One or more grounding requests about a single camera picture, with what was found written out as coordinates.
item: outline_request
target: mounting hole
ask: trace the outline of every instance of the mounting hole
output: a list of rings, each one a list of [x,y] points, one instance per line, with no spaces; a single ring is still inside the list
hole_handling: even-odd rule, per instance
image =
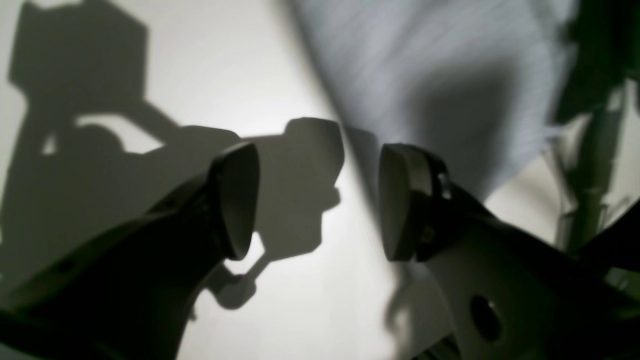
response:
[[[493,302],[486,297],[474,296],[471,299],[471,317],[483,338],[488,341],[496,341],[500,338],[502,325]]]

